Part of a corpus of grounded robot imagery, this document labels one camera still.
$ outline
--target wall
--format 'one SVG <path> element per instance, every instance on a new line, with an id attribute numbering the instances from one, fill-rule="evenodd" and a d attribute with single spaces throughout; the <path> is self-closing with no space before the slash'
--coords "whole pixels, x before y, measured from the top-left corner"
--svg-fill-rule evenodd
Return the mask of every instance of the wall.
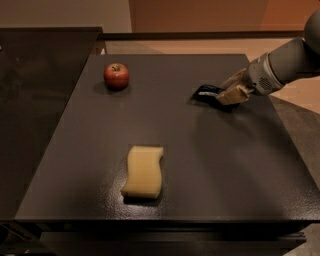
<path id="1" fill-rule="evenodd" d="M 129 0 L 134 32 L 302 30 L 319 0 Z"/>
<path id="2" fill-rule="evenodd" d="M 131 32 L 128 0 L 0 0 L 0 27 L 102 26 Z"/>

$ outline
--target apple stem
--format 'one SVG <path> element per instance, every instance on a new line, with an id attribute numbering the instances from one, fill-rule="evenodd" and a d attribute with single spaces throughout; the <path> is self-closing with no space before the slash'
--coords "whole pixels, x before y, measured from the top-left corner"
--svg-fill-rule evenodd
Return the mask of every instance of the apple stem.
<path id="1" fill-rule="evenodd" d="M 119 71 L 120 67 L 118 65 L 112 66 L 113 71 Z"/>

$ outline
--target gray robot arm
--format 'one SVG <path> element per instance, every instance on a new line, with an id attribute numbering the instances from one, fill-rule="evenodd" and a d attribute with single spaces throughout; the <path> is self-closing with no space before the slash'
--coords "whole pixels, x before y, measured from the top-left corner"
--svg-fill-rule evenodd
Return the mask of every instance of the gray robot arm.
<path id="1" fill-rule="evenodd" d="M 320 9 L 308 19 L 304 38 L 297 37 L 263 54 L 240 71 L 240 74 L 238 72 L 223 85 L 227 91 L 217 96 L 222 104 L 246 101 L 250 93 L 268 95 L 297 79 L 319 76 Z"/>

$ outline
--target black table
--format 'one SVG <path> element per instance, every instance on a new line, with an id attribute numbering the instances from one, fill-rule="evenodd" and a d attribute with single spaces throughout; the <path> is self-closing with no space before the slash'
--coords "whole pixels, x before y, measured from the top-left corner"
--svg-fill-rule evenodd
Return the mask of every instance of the black table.
<path id="1" fill-rule="evenodd" d="M 130 87 L 106 90 L 125 63 Z M 19 222 L 312 223 L 320 192 L 268 97 L 233 113 L 190 101 L 244 55 L 90 56 L 21 207 Z M 155 201 L 123 199 L 133 145 L 161 145 Z"/>

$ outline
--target apple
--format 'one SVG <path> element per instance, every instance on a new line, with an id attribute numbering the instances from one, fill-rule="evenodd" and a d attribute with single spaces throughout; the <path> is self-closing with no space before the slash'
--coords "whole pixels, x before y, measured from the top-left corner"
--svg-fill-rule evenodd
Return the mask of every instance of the apple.
<path id="1" fill-rule="evenodd" d="M 104 80 L 108 89 L 121 91 L 129 85 L 129 71 L 121 63 L 113 63 L 104 69 Z"/>

